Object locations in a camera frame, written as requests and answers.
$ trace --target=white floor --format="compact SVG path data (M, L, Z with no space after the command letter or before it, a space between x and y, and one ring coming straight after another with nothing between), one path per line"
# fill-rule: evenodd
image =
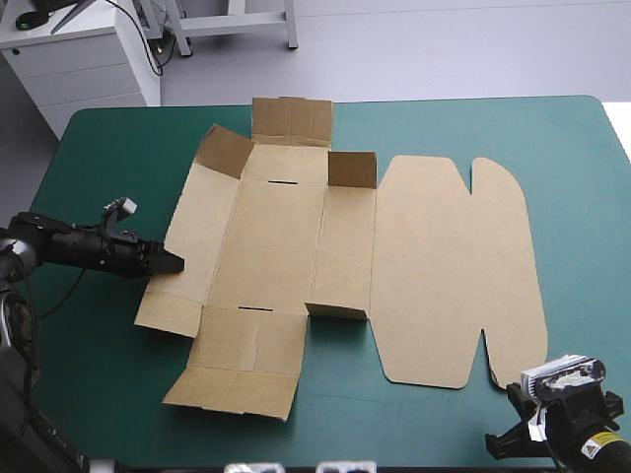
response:
M222 9L218 1L182 3L189 17ZM249 0L248 10L282 3ZM298 50L286 48L282 30L194 38L193 56L176 55L166 68L163 104L249 103L254 96L389 101L587 94L631 101L631 0L296 3ZM0 62L0 226L29 207L55 147Z

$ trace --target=unfolded cardboard box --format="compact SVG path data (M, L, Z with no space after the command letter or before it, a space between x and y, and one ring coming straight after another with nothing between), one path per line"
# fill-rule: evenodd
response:
M331 152L332 103L255 99L251 141L204 138L136 323L196 337L165 398L287 419L308 316L370 318L386 377L463 387L483 331L500 386L545 360L526 201L513 176L447 158Z

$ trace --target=white label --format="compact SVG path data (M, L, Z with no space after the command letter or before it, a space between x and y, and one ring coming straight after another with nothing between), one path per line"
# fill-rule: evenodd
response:
M583 448L581 448L581 453L590 460L593 460L601 448L602 445L600 445L600 443L596 443L592 439L589 439L585 442Z

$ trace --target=metal frame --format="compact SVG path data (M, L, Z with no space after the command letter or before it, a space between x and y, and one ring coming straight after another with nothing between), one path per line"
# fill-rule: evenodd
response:
M282 26L287 28L290 49L298 47L294 0L285 0L284 11L270 13L246 13L245 0L229 0L227 15L198 18L186 18L178 0L164 1L169 14L171 29L182 56L192 54L187 40L193 36L251 33Z

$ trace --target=black mouse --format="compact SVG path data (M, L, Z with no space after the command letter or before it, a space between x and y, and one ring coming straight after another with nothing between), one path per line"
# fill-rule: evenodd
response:
M46 23L48 23L46 12L27 12L17 18L16 28L20 31L32 30Z

